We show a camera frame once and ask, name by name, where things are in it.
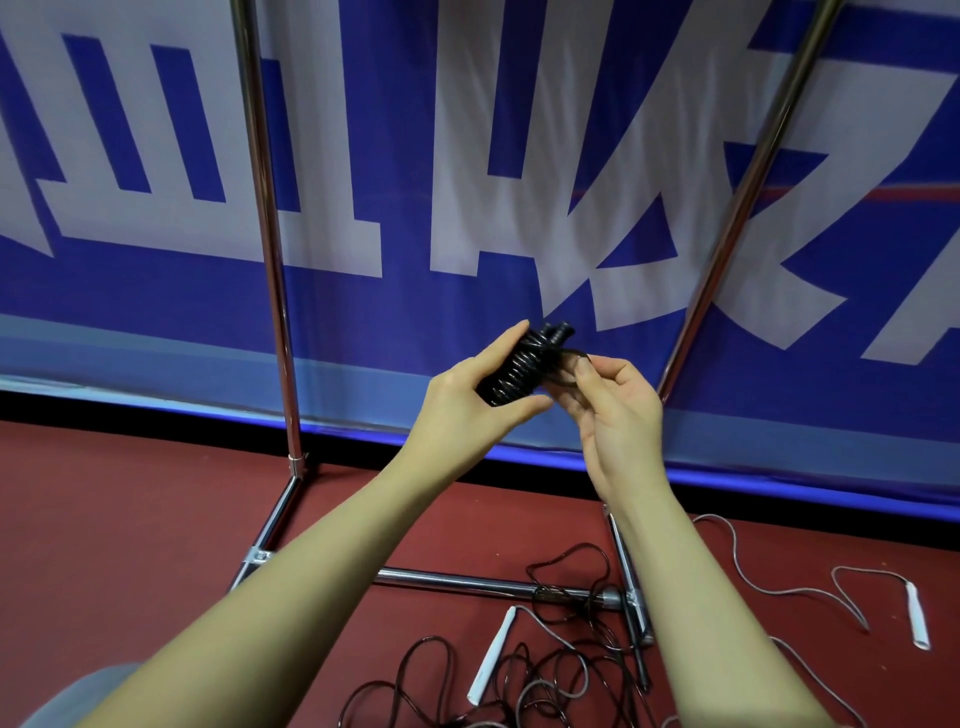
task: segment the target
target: red floor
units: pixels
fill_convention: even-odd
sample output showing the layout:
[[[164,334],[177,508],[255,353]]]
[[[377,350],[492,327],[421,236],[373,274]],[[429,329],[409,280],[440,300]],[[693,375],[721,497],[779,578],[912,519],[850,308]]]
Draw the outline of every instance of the red floor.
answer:
[[[9,549],[0,590],[0,728],[16,726],[78,677],[141,661],[222,595],[240,555],[286,475],[280,458],[73,430],[0,423],[0,533]],[[371,473],[324,469],[292,523],[303,529],[360,487]],[[910,643],[902,586],[880,577],[842,578],[874,631],[863,635],[839,607],[806,597],[742,590],[768,631],[787,640],[873,728],[955,723],[960,694],[960,554],[776,526],[739,523],[741,563],[769,588],[828,589],[836,564],[896,570],[920,589],[933,651]],[[725,567],[730,541],[720,525],[701,531]],[[527,563],[580,541],[612,545],[599,505],[472,485],[447,491],[411,531],[391,565],[522,578]],[[556,569],[558,582],[584,584],[588,557]],[[348,693],[392,679],[417,638],[457,645],[455,707],[506,604],[473,596],[374,587],[334,649],[294,721],[332,725]],[[255,628],[252,619],[251,628]],[[511,640],[534,651],[549,643],[528,621]],[[435,699],[439,650],[418,657],[414,694]],[[650,655],[658,719],[672,704],[656,650]],[[380,725],[385,695],[365,702],[353,725]],[[829,706],[838,720],[853,723]],[[591,691],[574,719],[609,723]],[[406,714],[401,725],[418,725]]]

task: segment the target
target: hand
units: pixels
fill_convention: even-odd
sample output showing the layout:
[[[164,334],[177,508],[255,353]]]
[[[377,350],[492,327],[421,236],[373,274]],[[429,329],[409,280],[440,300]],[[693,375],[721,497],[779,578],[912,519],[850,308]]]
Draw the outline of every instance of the hand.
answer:
[[[508,328],[470,359],[430,380],[406,445],[394,462],[404,464],[425,482],[446,487],[483,459],[508,432],[545,412],[553,401],[545,395],[491,407],[476,393],[526,333],[529,322]]]
[[[547,389],[580,429],[587,473],[611,508],[625,491],[666,483],[663,405],[636,367],[625,359],[591,355],[567,362],[577,389]]]

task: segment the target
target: person's left hand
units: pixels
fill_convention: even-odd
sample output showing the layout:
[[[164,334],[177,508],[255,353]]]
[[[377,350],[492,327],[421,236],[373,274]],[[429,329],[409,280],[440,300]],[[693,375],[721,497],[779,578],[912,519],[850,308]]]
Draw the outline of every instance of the person's left hand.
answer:
[[[477,384],[492,374],[526,333],[529,322],[508,328],[470,359],[433,377],[406,445],[394,463],[418,479],[445,487],[483,459],[510,430],[545,412],[553,401],[546,395],[491,407],[476,393]]]

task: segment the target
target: person's right hand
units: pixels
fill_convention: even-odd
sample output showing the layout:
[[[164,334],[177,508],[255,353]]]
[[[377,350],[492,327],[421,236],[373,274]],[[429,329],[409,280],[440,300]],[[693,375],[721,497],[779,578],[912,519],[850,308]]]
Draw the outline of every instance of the person's right hand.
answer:
[[[666,483],[663,406],[657,392],[625,359],[590,355],[570,361],[577,389],[549,385],[580,428],[587,472],[611,508],[627,492]]]

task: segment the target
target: gray pants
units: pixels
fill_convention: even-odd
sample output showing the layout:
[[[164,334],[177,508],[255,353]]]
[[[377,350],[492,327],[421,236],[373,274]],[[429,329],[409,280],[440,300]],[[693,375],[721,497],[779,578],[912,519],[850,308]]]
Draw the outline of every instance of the gray pants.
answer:
[[[20,728],[73,728],[138,667],[137,663],[114,665],[80,678],[40,707]]]

